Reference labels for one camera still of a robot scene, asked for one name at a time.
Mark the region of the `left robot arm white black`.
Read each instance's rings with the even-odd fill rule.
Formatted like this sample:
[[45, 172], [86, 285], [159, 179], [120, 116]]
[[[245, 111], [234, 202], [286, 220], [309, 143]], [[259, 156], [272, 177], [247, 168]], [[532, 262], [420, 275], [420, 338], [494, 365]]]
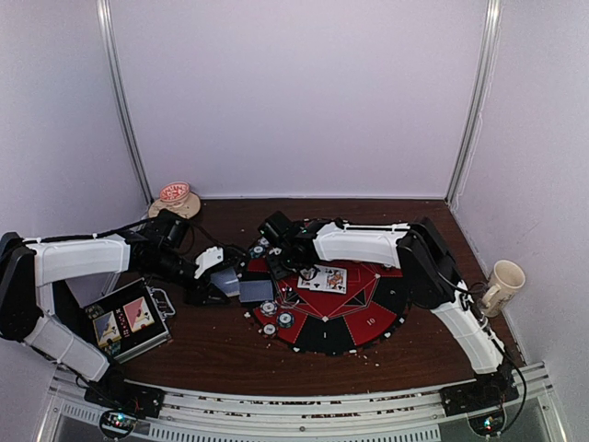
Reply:
[[160, 390], [141, 392], [125, 380], [120, 356], [159, 343], [167, 326], [148, 279], [176, 285], [193, 306], [226, 304], [212, 281], [246, 252], [214, 241], [193, 260], [179, 254], [193, 229], [168, 210], [124, 227], [82, 235], [1, 238], [1, 337], [23, 343], [71, 370], [89, 401], [142, 411]]

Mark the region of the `green fifty chips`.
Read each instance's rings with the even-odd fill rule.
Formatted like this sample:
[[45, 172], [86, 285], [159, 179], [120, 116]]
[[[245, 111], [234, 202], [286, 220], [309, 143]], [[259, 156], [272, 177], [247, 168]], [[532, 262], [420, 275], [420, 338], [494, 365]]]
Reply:
[[288, 311], [283, 311], [277, 316], [277, 324], [281, 328], [291, 328], [295, 323], [295, 316]]
[[265, 255], [267, 248], [262, 245], [256, 245], [249, 250], [252, 259], [258, 259]]

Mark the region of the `king of diamonds card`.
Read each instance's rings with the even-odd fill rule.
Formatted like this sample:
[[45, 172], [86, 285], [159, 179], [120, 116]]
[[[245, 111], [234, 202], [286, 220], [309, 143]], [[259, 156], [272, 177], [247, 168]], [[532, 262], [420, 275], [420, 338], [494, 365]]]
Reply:
[[310, 287], [314, 274], [315, 273], [312, 271], [301, 271], [298, 276], [297, 286], [299, 288]]

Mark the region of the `dealt card sector three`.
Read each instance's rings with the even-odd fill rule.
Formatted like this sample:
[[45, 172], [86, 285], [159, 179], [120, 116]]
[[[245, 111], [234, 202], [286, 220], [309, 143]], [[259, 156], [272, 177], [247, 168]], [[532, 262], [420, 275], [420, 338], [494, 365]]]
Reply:
[[260, 303], [274, 299], [274, 286], [271, 280], [245, 281], [239, 283], [241, 303]]

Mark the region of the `blue playing card deck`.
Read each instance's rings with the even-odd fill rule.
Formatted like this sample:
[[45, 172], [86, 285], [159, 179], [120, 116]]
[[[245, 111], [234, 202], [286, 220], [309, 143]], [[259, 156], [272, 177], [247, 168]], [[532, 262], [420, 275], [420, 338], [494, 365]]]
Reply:
[[240, 283], [233, 268], [226, 268], [211, 274], [211, 282], [227, 297], [240, 295]]

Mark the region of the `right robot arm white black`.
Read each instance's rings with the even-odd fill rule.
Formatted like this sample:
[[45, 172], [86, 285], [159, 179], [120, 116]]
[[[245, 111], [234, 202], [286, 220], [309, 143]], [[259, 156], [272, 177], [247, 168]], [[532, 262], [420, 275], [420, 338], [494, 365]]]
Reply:
[[296, 286], [285, 297], [311, 293], [349, 296], [352, 277], [338, 262], [379, 264], [400, 271], [400, 293], [407, 303], [431, 311], [452, 333], [475, 372], [463, 387], [442, 389], [445, 413], [455, 415], [525, 401], [525, 378], [492, 330], [456, 269], [456, 261], [429, 218], [420, 223], [391, 226], [351, 225], [337, 218], [292, 221], [282, 212], [269, 216], [259, 228], [273, 247], [267, 261], [278, 284], [296, 275]]

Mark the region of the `clear acrylic dealer button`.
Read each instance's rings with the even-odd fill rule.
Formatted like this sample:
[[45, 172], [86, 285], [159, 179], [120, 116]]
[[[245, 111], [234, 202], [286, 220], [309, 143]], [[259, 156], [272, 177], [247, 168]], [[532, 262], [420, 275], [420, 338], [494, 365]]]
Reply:
[[280, 308], [295, 308], [300, 303], [300, 296], [292, 287], [286, 287], [276, 298]]

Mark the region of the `king of spades card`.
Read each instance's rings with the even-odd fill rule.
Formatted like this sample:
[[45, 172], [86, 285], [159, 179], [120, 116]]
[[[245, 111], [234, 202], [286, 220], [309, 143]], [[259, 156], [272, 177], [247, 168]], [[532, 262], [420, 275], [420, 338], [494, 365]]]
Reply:
[[347, 290], [347, 270], [327, 267], [325, 270], [325, 290], [331, 293], [345, 294]]

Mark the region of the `brown hundred chip sector two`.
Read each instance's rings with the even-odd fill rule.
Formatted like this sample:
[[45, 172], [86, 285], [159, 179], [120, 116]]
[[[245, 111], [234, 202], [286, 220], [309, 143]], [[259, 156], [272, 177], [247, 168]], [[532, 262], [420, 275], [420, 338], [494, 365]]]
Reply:
[[277, 333], [277, 328], [274, 324], [269, 323], [269, 324], [265, 324], [262, 328], [261, 328], [261, 333], [265, 338], [273, 338], [276, 333]]

